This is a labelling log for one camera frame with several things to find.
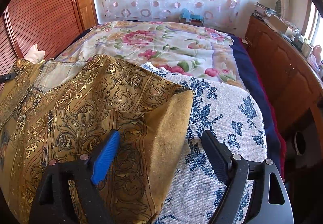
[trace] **black hole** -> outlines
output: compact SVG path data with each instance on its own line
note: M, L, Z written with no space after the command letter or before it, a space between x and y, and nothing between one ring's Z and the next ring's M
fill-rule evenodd
M304 135L301 132L296 133L296 146L301 155L305 153L306 142L304 139Z
M274 173L270 174L268 202L270 204L279 204L279 205L283 205L285 203L283 193L279 187L279 182Z
M53 178L52 175L48 175L41 194L39 196L39 204L40 205L48 205L54 203L54 196L53 196Z

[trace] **black clamp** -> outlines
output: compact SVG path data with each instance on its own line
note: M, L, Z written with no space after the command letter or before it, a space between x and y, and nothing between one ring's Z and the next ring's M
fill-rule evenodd
M119 135L118 132L111 130L104 142L97 146L90 156L83 154L76 161L59 163L53 159L48 163L33 200L29 224L79 223L73 208L69 180L75 181L81 207L89 224L114 223L93 184L93 176L95 162L100 159L105 148L109 148L109 140L116 135Z
M227 185L208 224L235 223L247 180L254 180L254 184L243 223L294 223L286 188L271 159L260 163L232 154L209 130L202 134L201 141L214 173Z

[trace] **white fabric with blue flowers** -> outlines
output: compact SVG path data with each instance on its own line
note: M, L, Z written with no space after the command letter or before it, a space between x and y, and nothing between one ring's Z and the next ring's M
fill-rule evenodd
M201 134L211 130L232 153L262 162L267 158L267 148L261 111L241 88L169 73L149 62L142 67L195 91L184 148L163 209L154 224L206 224L226 186L214 174L201 145ZM247 183L236 223L243 222L252 183Z

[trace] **gold patterned fabric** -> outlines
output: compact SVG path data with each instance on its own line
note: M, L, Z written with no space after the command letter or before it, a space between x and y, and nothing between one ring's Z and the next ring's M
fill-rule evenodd
M87 63L19 59L0 96L0 187L28 223L46 165L91 153L109 133L120 149L98 190L116 223L152 223L184 143L193 92L107 55ZM86 222L75 187L71 194Z

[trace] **metal screw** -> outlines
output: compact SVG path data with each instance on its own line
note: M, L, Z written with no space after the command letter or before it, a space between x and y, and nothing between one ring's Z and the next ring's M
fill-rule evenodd
M48 162L48 165L53 166L56 164L56 160L52 159L51 161Z
M234 154L232 157L234 160L241 160L241 156L239 154Z
M87 160L88 159L88 154L83 154L80 156L81 160Z
M267 158L266 160L266 164L267 165L272 165L274 163L274 161L272 161L271 159Z

